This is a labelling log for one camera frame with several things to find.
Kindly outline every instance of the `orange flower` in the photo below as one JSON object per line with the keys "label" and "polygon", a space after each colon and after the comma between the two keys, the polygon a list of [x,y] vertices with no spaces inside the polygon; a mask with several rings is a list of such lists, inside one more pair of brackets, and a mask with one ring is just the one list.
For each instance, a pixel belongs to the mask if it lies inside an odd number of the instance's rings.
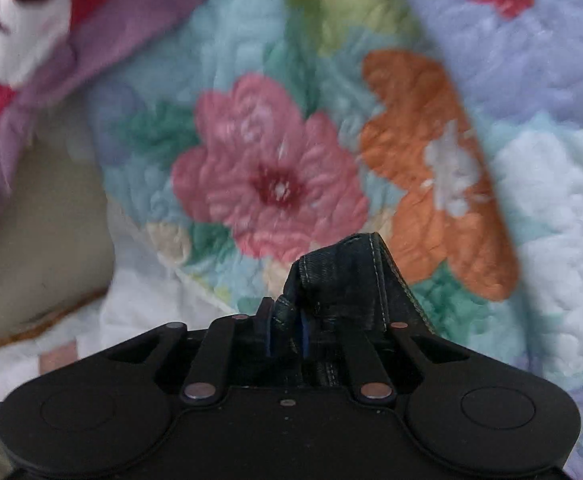
{"label": "orange flower", "polygon": [[401,50],[370,53],[363,76],[387,111],[363,127],[361,153],[380,176],[407,190],[389,248],[409,283],[443,261],[469,289],[501,301],[518,263],[469,120],[443,67]]}

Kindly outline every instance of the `floral quilt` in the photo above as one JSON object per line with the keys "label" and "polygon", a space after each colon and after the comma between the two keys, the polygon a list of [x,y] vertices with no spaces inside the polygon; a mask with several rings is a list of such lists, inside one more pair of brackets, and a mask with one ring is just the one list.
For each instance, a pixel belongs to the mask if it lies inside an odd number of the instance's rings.
{"label": "floral quilt", "polygon": [[88,114],[111,200],[228,311],[377,231],[441,335],[583,420],[583,0],[208,0]]}

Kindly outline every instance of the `screw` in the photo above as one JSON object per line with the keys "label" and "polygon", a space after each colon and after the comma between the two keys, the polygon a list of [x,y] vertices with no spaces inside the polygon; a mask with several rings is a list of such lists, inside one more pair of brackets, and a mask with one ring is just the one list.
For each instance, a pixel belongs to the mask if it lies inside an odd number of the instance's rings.
{"label": "screw", "polygon": [[185,395],[191,400],[209,399],[216,393],[216,387],[209,383],[192,383],[185,386]]}
{"label": "screw", "polygon": [[368,399],[387,399],[393,392],[385,383],[367,383],[361,388],[361,394]]}

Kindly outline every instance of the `beige pillow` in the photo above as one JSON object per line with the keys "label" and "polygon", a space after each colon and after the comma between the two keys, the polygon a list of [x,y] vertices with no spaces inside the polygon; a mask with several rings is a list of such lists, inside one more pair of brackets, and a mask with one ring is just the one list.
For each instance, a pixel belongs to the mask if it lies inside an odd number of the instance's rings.
{"label": "beige pillow", "polygon": [[108,285],[105,204],[93,164],[41,141],[25,153],[0,215],[0,338]]}

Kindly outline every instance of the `purple blanket trim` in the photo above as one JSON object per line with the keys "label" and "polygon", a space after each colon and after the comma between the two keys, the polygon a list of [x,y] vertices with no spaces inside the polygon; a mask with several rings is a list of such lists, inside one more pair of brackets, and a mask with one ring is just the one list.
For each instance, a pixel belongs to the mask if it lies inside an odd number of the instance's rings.
{"label": "purple blanket trim", "polygon": [[11,193],[38,109],[54,104],[205,0],[109,0],[70,34],[0,116],[0,206]]}

